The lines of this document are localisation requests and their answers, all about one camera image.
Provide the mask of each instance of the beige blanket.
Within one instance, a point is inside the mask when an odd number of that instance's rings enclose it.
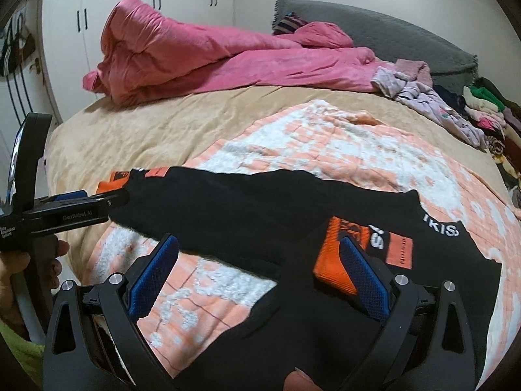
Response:
[[[217,139],[231,139],[254,121],[282,109],[323,99],[348,111],[417,134],[475,172],[503,201],[508,194],[490,155],[458,141],[415,111],[374,94],[304,87],[249,87],[189,95],[118,110],[108,98],[59,126],[46,147],[49,192],[96,191],[113,170],[184,164]],[[71,244],[69,262],[82,279],[94,246],[108,223],[62,234]]]

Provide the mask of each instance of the pink comforter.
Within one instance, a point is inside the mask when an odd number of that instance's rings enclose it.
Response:
[[[249,85],[374,92],[371,79],[386,65],[332,23],[271,36],[180,23],[141,0],[114,7],[101,47],[105,59],[85,75],[83,88],[121,106]]]

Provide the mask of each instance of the striped pillow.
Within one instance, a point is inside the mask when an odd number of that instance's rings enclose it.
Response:
[[[288,13],[273,29],[273,35],[292,34],[300,27],[307,25],[304,19],[295,14]]]

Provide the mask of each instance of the blue textured pad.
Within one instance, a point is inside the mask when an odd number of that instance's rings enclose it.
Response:
[[[340,241],[340,261],[369,316],[386,321],[390,314],[387,289],[348,237]]]
[[[129,316],[134,322],[150,314],[178,256],[177,238],[170,236],[130,290]]]
[[[61,201],[63,199],[73,199],[73,198],[85,198],[87,197],[87,192],[84,190],[81,191],[72,191],[66,194],[57,195],[54,201]]]

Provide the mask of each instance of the headboard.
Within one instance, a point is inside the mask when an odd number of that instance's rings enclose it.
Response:
[[[433,82],[461,94],[478,73],[478,58],[447,40],[412,23],[386,14],[335,3],[276,0],[273,27],[295,12],[308,22],[332,22],[353,39],[357,47],[369,47],[377,57],[423,60],[429,64]]]

